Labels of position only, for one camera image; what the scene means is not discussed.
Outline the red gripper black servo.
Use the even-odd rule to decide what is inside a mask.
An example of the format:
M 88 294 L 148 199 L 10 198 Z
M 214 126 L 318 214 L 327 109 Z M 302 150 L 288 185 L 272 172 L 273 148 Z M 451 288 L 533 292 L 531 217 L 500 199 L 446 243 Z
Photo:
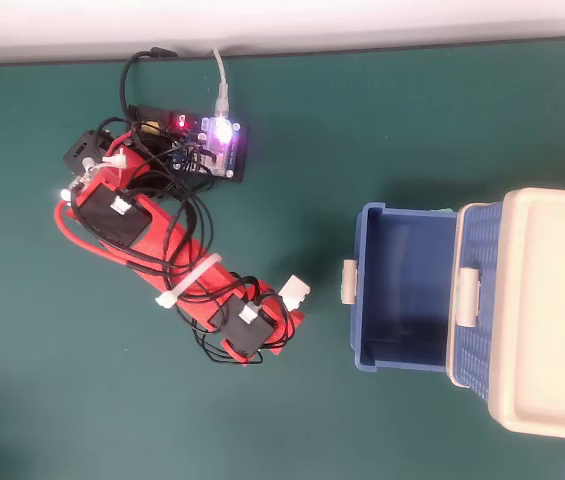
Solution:
M 264 281 L 258 282 L 259 294 L 258 300 L 266 300 L 269 298 L 281 299 L 281 295 L 271 285 Z M 290 320 L 286 320 L 284 325 L 279 325 L 273 334 L 273 339 L 267 341 L 267 349 L 275 355 L 279 355 L 286 344 L 294 337 L 295 328 L 302 324 L 305 314 L 300 310 L 289 312 Z

